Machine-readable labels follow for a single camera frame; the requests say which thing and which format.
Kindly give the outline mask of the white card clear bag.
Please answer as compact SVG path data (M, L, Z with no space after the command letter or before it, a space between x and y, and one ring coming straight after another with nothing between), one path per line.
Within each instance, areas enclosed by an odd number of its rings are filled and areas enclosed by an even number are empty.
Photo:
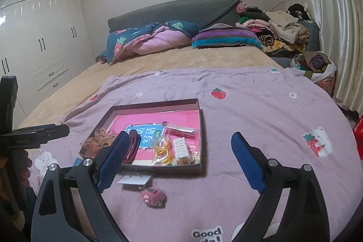
M148 173L125 173L118 180L118 184L144 187L152 178L153 175Z

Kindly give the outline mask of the maroon snap hair clip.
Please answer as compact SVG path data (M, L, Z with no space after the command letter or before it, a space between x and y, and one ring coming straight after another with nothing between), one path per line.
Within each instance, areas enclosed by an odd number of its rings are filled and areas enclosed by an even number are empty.
M138 148L140 146L142 137L135 129L131 129L129 132L129 148L127 154L123 159L123 164L132 164L135 160Z

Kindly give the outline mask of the white wardrobe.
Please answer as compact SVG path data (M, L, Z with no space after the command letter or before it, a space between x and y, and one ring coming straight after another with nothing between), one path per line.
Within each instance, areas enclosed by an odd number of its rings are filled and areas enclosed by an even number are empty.
M81 0L1 0L1 74L18 82L14 127L94 62Z

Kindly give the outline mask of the purple striped pillow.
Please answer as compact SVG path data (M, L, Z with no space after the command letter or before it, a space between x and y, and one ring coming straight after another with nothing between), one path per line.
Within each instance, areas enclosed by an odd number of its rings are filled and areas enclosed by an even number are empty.
M200 31L191 40L191 47L193 49L244 46L263 50L261 41L253 31L226 24L214 24Z

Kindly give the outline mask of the blue small packet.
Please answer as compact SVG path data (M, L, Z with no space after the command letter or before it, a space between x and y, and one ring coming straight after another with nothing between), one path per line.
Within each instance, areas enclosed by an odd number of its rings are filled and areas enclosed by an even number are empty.
M77 158L75 159L74 163L73 163L73 166L78 166L79 164L81 164L81 163L82 163L82 161L83 161L83 159L82 159L82 158L77 157Z

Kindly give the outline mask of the beige bed sheet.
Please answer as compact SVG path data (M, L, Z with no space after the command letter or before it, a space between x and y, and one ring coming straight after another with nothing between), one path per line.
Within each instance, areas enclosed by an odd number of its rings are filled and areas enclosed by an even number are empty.
M170 69L221 69L247 66L272 66L281 69L281 66L268 55L256 47L249 46L206 49L184 47L136 56L112 66L96 63L67 83L56 87L56 91L41 102L20 123L20 127L59 122L72 109L95 94L110 76L131 76Z

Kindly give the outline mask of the pile of clothes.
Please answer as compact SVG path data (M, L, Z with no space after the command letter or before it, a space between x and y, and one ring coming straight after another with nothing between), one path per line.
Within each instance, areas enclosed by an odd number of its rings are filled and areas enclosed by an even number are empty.
M307 49L310 32L303 24L304 11L262 11L258 7L239 2L236 12L239 15L236 26L253 31L265 54L290 57Z

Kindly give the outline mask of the lilac strawberry blanket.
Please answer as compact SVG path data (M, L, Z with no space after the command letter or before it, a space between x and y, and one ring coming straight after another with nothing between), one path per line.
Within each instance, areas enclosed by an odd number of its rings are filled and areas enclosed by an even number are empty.
M203 174L155 177L153 185L167 195L163 209L148 207L138 193L117 183L106 190L103 198L130 241L200 241L209 230L230 241L258 199L231 150L235 132L282 165L311 165L326 202L330 236L345 228L362 199L353 132L330 96L291 69L178 69L108 77L65 117L69 136L31 154L31 187L39 190L49 162L72 165L111 107L182 99L198 99L202 110Z

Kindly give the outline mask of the yellow rings clear bag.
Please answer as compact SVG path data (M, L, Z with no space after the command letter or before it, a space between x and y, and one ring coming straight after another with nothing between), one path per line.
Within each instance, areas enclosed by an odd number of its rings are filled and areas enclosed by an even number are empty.
M168 137L157 136L153 140L153 166L166 166L172 162L172 146Z

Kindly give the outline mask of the pink fluffy hair clip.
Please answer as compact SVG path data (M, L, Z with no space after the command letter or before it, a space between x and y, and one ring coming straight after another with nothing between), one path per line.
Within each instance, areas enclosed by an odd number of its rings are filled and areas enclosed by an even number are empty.
M167 203L166 194L158 188L139 188L144 203L151 208L163 209Z

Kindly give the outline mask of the dotted mesh hair bow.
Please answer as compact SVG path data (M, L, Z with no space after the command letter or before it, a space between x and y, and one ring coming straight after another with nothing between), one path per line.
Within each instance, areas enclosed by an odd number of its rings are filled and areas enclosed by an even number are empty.
M102 148L112 145L117 136L118 134L114 131L107 131L104 128L97 128L95 130L94 136L87 138L81 144L81 155L85 156L86 158L95 157Z

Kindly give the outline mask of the cream claw hair clip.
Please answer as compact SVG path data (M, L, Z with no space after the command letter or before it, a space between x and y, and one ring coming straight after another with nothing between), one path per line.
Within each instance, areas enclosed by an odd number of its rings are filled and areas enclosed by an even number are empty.
M173 139L172 147L177 165L191 165L193 163L193 157L191 156L185 137Z

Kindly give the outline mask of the blue pink strawberry quilt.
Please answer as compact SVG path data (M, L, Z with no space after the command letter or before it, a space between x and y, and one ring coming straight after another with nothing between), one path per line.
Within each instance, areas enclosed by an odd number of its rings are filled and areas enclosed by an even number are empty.
M133 56L187 47L200 30L197 24L183 20L170 20L165 24L151 22L146 26L120 29L109 34L106 49L99 60L112 65Z

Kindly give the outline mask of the grey headboard cushion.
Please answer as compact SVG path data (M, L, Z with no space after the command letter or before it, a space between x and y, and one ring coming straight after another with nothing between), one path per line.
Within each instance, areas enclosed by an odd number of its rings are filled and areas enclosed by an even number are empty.
M239 15L236 6L240 0L176 0L110 18L110 32L121 29L146 26L151 22L165 24L170 20L182 20L208 28L216 23L234 25Z

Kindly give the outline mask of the clear bag red earrings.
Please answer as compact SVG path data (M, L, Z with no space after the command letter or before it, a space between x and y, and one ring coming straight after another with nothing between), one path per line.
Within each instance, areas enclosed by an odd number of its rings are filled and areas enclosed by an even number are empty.
M168 122L162 123L163 129L166 134L171 134L174 136L182 137L194 137L196 135L196 129L189 127L181 127L178 125L172 125Z

